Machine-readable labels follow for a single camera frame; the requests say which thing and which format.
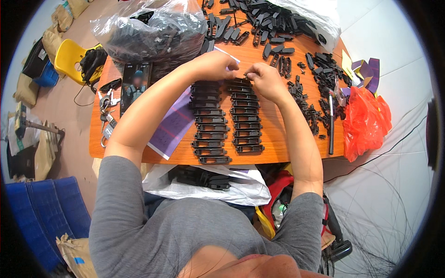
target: black cable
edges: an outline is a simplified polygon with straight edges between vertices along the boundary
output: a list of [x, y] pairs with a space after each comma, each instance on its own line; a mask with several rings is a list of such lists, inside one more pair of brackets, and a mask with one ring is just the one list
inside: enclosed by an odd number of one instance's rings
[[337, 176], [337, 177], [333, 177], [332, 179], [327, 180], [327, 181], [324, 181], [323, 183], [332, 181], [333, 179], [336, 179], [336, 178], [338, 178], [338, 177], [344, 177], [344, 176], [347, 176], [347, 175], [349, 175], [350, 173], [354, 172], [354, 170], [356, 170], [357, 168], [362, 167], [362, 166], [364, 166], [364, 165], [370, 163], [371, 161], [373, 161], [373, 160], [375, 160], [375, 159], [378, 159], [379, 157], [381, 157], [382, 155], [384, 155], [384, 154], [386, 154], [386, 153], [389, 153], [389, 152], [392, 151], [392, 149], [395, 148], [400, 142], [402, 142], [406, 137], [408, 137], [408, 135], [410, 135], [416, 128], [418, 128], [418, 127], [421, 125], [421, 123], [423, 122], [423, 120], [424, 120], [425, 118], [426, 118], [426, 116], [423, 117], [422, 120], [420, 121], [420, 123], [419, 123], [418, 125], [416, 125], [416, 126], [415, 126], [415, 127], [408, 133], [408, 134], [406, 134], [402, 139], [400, 139], [400, 140], [399, 140], [394, 146], [392, 146], [392, 148], [390, 148], [388, 151], [386, 151], [386, 152], [380, 154], [379, 156], [377, 156], [377, 157], [371, 159], [371, 160], [368, 161], [368, 162], [365, 162], [365, 163], [363, 163], [363, 164], [361, 164], [361, 165], [358, 165], [357, 167], [355, 167], [354, 169], [352, 169], [351, 172], [349, 172], [349, 173], [347, 173], [347, 174], [340, 175], [340, 176]]
[[82, 91], [83, 87], [85, 87], [85, 85], [86, 85], [86, 83], [82, 86], [82, 88], [79, 90], [79, 92], [77, 93], [77, 95], [76, 95], [76, 96], [74, 97], [74, 99], [73, 99], [74, 103], [75, 103], [77, 106], [81, 106], [81, 107], [83, 107], [83, 106], [88, 106], [88, 105], [91, 105], [91, 104], [94, 103], [94, 101], [93, 101], [93, 102], [90, 103], [90, 104], [80, 105], [80, 104], [78, 104], [78, 103], [76, 102], [76, 97], [81, 93], [81, 91]]

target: orange plastic bag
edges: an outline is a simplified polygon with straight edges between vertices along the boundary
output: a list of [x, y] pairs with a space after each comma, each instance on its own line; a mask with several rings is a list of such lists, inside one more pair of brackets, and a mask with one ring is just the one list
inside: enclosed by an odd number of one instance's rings
[[391, 111], [381, 96], [375, 98], [365, 87], [351, 87], [345, 108], [344, 157], [353, 162], [369, 149], [379, 149], [392, 128]]

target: person on phone screen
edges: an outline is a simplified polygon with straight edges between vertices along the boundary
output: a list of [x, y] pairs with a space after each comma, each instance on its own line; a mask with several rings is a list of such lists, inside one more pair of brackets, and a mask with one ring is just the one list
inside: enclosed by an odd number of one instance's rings
[[131, 77], [131, 85], [127, 89], [127, 97], [131, 100], [132, 104], [143, 92], [145, 92], [145, 85], [142, 84], [143, 73], [137, 70]]

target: phone screen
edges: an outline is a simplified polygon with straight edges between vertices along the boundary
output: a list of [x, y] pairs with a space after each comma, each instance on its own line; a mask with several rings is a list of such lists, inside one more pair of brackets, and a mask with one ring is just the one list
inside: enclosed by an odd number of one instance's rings
[[149, 63], [125, 64], [121, 89], [121, 117], [130, 105], [147, 90], [149, 69]]

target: wooden table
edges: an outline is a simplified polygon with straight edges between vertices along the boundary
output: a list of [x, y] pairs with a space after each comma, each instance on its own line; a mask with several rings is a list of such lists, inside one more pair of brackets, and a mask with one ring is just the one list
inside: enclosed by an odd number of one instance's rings
[[[219, 1], [215, 1], [214, 6], [211, 10], [207, 10], [208, 13], [214, 11], [215, 15], [219, 14], [220, 9], [228, 8], [228, 4], [220, 4]], [[245, 19], [245, 14], [238, 11], [236, 13], [237, 22], [240, 22]], [[234, 19], [232, 15], [231, 22], [229, 26], [234, 24]], [[245, 24], [240, 27], [241, 33], [244, 31], [250, 31], [251, 25]], [[244, 42], [241, 46], [235, 46], [232, 43], [224, 44], [220, 43], [216, 46], [232, 56], [239, 59], [241, 62], [239, 63], [239, 76], [243, 78], [244, 71], [253, 63], [256, 62], [264, 62], [262, 59], [262, 53], [264, 46], [260, 45], [258, 48], [254, 48], [252, 45], [253, 35], [251, 34], [247, 41]], [[317, 84], [314, 81], [312, 73], [309, 69], [306, 69], [306, 74], [302, 75], [300, 69], [297, 66], [298, 62], [304, 62], [306, 64], [306, 59], [304, 55], [307, 52], [315, 53], [315, 52], [325, 52], [321, 46], [316, 45], [311, 38], [306, 37], [305, 35], [300, 35], [294, 38], [292, 41], [286, 41], [285, 47], [294, 47], [295, 52], [290, 55], [292, 60], [292, 72], [291, 77], [288, 79], [292, 82], [295, 81], [296, 75], [300, 76], [300, 83], [303, 84], [303, 92], [308, 95], [308, 99], [306, 102], [310, 105], [313, 104], [316, 110], [321, 110], [318, 100], [320, 99], [320, 93], [317, 88]], [[336, 49], [334, 50], [333, 58], [337, 61], [338, 65], [341, 65], [341, 50], [346, 48], [344, 47], [343, 42], [340, 40]], [[272, 56], [269, 56], [267, 63], [269, 63], [272, 59]], [[97, 84], [97, 87], [101, 87], [102, 85], [120, 78], [121, 75], [114, 66], [111, 58], [108, 57], [107, 61], [104, 65], [102, 76], [100, 81]], [[341, 87], [346, 87], [346, 84], [341, 81]], [[118, 88], [114, 92], [115, 97], [119, 96], [121, 93], [121, 89]], [[259, 117], [261, 118], [261, 124], [263, 125], [263, 129], [261, 132], [263, 133], [261, 136], [262, 145], [265, 147], [265, 150], [261, 153], [244, 153], [238, 154], [235, 151], [235, 146], [231, 143], [233, 140], [232, 132], [233, 121], [231, 120], [231, 114], [229, 112], [231, 108], [230, 94], [227, 92], [223, 92], [222, 101], [221, 101], [221, 109], [226, 112], [226, 119], [229, 121], [228, 126], [230, 126], [231, 130], [228, 132], [228, 138], [225, 140], [224, 149], [227, 150], [227, 155], [232, 158], [232, 165], [242, 165], [242, 164], [260, 164], [260, 163], [276, 163], [276, 162], [286, 162], [290, 161], [289, 154], [287, 153], [287, 142], [286, 142], [286, 132], [284, 130], [283, 119], [281, 114], [276, 107], [276, 105], [262, 96], [259, 96], [259, 102], [261, 108], [259, 109]], [[111, 113], [112, 116], [119, 121], [119, 105], [115, 106], [116, 111]], [[318, 127], [320, 128], [319, 134], [327, 135], [326, 129], [323, 127], [323, 124], [319, 122]], [[315, 136], [315, 140], [317, 142], [318, 148], [320, 150], [320, 154], [322, 158], [327, 157], [337, 157], [343, 155], [344, 150], [344, 141], [343, 141], [343, 122], [338, 118], [335, 121], [335, 135], [334, 135], [334, 154], [328, 154], [328, 145], [329, 145], [329, 137], [324, 140]], [[190, 129], [187, 131], [173, 154], [171, 155], [169, 160], [162, 158], [156, 152], [154, 152], [151, 148], [146, 147], [142, 156], [142, 162], [146, 163], [161, 163], [161, 164], [182, 164], [182, 165], [196, 165], [198, 164], [198, 158], [193, 154], [193, 148], [190, 146], [190, 142], [194, 140], [194, 134], [196, 132], [195, 125], [192, 125]], [[101, 120], [100, 120], [100, 112], [99, 112], [99, 99], [95, 98], [93, 113], [91, 116], [91, 128], [89, 135], [89, 153], [92, 157], [103, 158], [104, 156], [104, 148], [101, 147], [100, 140], [102, 138], [101, 133]]]

